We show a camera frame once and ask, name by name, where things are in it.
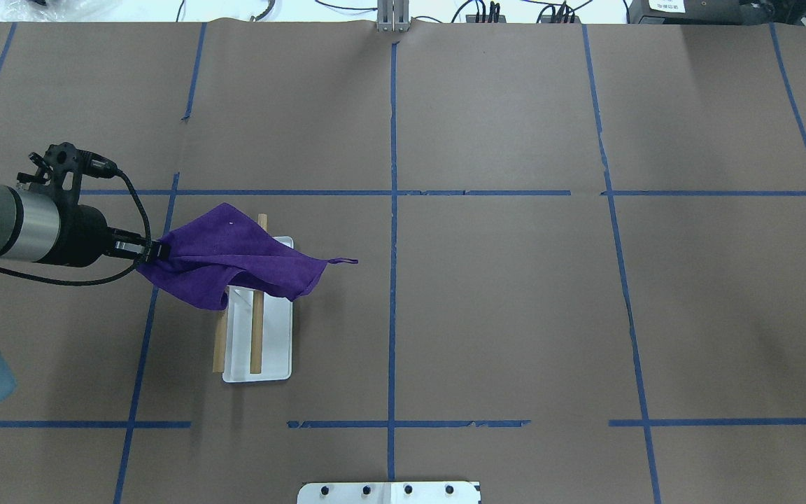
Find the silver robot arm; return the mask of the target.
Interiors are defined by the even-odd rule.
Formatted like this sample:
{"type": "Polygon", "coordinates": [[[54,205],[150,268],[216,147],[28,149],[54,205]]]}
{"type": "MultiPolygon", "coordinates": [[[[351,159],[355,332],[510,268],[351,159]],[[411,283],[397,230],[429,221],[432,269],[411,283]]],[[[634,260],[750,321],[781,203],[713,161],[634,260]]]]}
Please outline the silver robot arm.
{"type": "MultiPolygon", "coordinates": [[[[143,233],[110,227],[102,211],[79,204],[75,192],[22,190],[0,185],[0,259],[58,267],[89,267],[102,256],[124,258],[134,270],[167,254],[151,238],[150,221],[139,198],[143,233]]],[[[25,272],[0,267],[0,274],[26,279],[25,272]]],[[[0,402],[16,379],[0,351],[0,402]]]]}

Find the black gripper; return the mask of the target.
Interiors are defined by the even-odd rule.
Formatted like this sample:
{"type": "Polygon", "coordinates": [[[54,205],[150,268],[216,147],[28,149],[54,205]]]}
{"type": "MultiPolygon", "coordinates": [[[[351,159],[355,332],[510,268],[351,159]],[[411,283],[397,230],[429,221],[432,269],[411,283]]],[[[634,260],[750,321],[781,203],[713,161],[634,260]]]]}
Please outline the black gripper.
{"type": "Polygon", "coordinates": [[[59,265],[89,267],[102,256],[140,260],[141,264],[169,259],[169,244],[157,240],[146,251],[143,235],[109,226],[102,212],[90,205],[71,207],[64,217],[59,265]]]}

